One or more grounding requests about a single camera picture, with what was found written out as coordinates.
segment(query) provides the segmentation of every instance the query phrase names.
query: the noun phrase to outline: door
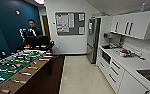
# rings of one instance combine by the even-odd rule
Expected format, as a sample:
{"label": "door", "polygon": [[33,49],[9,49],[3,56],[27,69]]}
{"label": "door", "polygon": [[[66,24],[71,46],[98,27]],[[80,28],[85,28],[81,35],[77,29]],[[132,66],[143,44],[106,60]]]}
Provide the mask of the door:
{"label": "door", "polygon": [[150,94],[150,91],[125,71],[118,94]]}
{"label": "door", "polygon": [[92,27],[89,28],[89,33],[87,36],[87,44],[94,46],[94,36],[95,36],[95,19],[90,19],[89,24],[92,24]]}
{"label": "door", "polygon": [[94,48],[87,44],[87,58],[88,60],[93,63],[93,55],[94,55]]}
{"label": "door", "polygon": [[131,20],[132,20],[132,14],[126,14],[120,16],[120,23],[118,29],[119,34],[125,35],[128,33],[129,27],[131,25]]}
{"label": "door", "polygon": [[49,37],[49,39],[50,39],[50,33],[49,33],[49,26],[48,26],[47,16],[42,16],[42,20],[43,20],[45,35],[47,35]]}
{"label": "door", "polygon": [[113,16],[112,26],[111,26],[111,32],[118,32],[119,21],[120,21],[120,15]]}
{"label": "door", "polygon": [[150,22],[150,11],[134,13],[132,19],[132,26],[130,27],[130,36],[144,39],[148,25]]}

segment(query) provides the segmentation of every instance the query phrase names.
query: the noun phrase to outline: ceiling light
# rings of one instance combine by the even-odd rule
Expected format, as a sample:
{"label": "ceiling light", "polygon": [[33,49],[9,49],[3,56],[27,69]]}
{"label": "ceiling light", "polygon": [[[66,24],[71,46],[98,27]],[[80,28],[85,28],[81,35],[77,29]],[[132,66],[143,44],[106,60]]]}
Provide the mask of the ceiling light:
{"label": "ceiling light", "polygon": [[37,2],[38,4],[44,4],[45,3],[44,0],[35,0],[35,2]]}

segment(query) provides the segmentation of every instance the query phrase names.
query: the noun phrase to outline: dark shirt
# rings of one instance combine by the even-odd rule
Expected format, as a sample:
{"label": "dark shirt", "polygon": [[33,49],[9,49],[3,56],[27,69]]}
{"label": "dark shirt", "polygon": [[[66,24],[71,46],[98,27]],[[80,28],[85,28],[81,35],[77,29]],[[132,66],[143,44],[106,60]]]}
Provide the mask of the dark shirt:
{"label": "dark shirt", "polygon": [[35,36],[34,31],[36,36],[43,35],[42,31],[39,28],[33,27],[28,29],[27,36]]}

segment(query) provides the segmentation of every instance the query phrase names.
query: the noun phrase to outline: doorway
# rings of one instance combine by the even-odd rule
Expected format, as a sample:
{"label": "doorway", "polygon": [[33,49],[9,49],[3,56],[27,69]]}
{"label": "doorway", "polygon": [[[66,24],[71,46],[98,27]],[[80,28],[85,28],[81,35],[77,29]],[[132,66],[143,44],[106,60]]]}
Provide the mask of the doorway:
{"label": "doorway", "polygon": [[44,31],[45,31],[45,35],[47,35],[50,38],[50,32],[49,32],[49,25],[48,25],[48,19],[46,15],[42,16],[42,21],[43,21],[43,25],[44,25]]}

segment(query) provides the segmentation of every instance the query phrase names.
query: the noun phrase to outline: bulletin board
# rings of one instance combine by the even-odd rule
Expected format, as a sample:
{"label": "bulletin board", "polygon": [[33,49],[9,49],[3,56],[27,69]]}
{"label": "bulletin board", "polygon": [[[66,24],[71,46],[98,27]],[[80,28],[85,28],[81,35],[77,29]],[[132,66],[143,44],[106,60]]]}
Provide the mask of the bulletin board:
{"label": "bulletin board", "polygon": [[60,12],[55,13],[58,35],[84,35],[85,13]]}

